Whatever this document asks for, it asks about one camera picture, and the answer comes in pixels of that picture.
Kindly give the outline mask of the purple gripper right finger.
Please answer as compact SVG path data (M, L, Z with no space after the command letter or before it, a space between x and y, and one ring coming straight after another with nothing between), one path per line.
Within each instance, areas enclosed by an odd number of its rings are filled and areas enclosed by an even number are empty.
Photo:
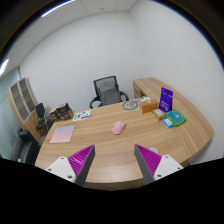
M135 145L134 155L146 185L183 168L183 166L175 161L171 156L160 156L156 152L138 144Z

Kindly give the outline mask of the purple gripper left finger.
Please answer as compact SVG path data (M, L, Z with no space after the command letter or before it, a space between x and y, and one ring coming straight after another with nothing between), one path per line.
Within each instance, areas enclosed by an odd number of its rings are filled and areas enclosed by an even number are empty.
M61 156L47 171L79 186L84 186L95 157L95 146L90 145L69 157Z

